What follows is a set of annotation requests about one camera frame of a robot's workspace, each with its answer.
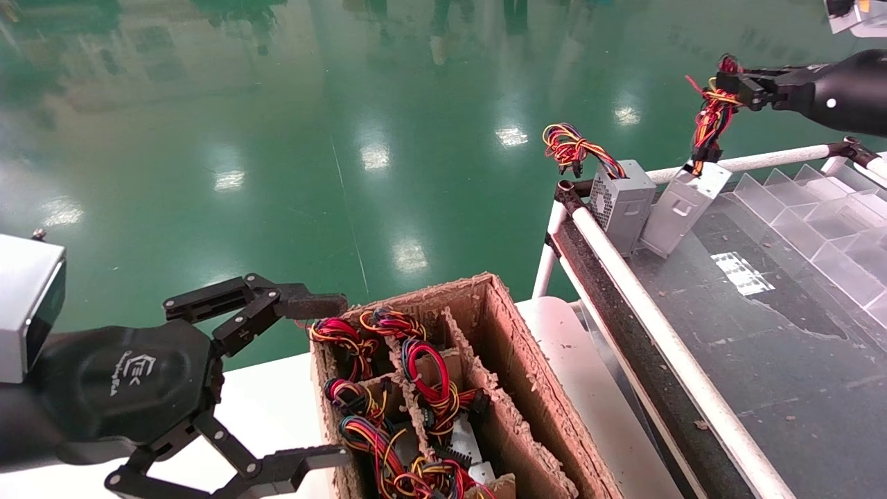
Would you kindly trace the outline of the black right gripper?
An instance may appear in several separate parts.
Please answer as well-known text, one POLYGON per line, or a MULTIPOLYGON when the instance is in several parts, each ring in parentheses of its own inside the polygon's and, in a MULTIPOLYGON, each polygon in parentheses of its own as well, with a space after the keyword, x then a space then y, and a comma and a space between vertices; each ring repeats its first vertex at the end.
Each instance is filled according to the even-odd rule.
POLYGON ((751 111, 767 105, 831 130, 886 136, 886 51, 868 49, 833 63, 719 71, 716 86, 751 111))

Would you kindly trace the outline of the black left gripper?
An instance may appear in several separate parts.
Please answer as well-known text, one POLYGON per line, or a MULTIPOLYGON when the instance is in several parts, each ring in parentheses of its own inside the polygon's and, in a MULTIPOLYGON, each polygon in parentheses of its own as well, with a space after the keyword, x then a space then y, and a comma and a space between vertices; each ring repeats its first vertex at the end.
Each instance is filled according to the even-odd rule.
POLYGON ((235 468, 213 492, 155 479, 158 454, 140 448, 105 480, 121 498, 263 498, 295 493, 311 471, 351 461, 345 446, 280 450, 257 458, 216 420, 224 382, 219 358, 232 358, 280 319, 342 315, 341 293, 315 294, 301 282, 248 274, 164 302, 159 326, 103 326, 63 333, 44 349, 26 383, 26 427, 55 450, 169 450, 200 433, 235 468), (228 315, 212 340, 196 326, 228 315))

